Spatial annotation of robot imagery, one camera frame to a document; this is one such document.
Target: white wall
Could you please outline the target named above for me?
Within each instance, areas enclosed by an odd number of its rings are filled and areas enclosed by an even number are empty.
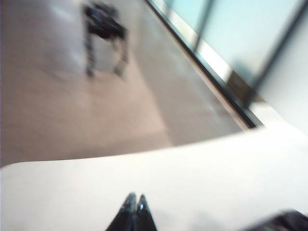
[[[308,10],[259,93],[287,122],[308,134]]]

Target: glass wall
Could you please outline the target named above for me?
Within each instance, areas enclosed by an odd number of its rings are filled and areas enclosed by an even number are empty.
[[[257,91],[284,120],[308,135],[308,7],[296,25]],[[255,107],[260,110],[256,103],[251,110]]]
[[[150,0],[211,75],[244,105],[304,0]],[[263,102],[261,97],[256,101]]]

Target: white surface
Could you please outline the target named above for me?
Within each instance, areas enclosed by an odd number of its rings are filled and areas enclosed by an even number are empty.
[[[152,0],[154,6],[159,9],[163,14],[166,13],[167,5],[163,0]]]
[[[308,10],[272,67],[259,94],[290,124],[308,134]]]
[[[1,170],[1,230],[104,230],[145,193],[159,231],[233,231],[281,209],[308,212],[308,139],[286,125],[142,154]]]

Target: floor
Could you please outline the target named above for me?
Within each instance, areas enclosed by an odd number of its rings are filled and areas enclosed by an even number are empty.
[[[78,0],[3,0],[1,166],[127,154],[241,131],[142,0],[115,0],[129,65],[95,39],[85,75]]]

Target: robot dog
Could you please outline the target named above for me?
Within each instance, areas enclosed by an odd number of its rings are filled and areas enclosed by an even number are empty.
[[[120,25],[118,10],[112,5],[104,3],[91,3],[82,6],[85,22],[85,45],[87,50],[87,75],[93,76],[94,54],[92,36],[97,35],[106,41],[110,41],[116,49],[116,39],[121,42],[122,58],[115,66],[114,72],[121,76],[123,69],[128,62],[127,52],[127,30]]]

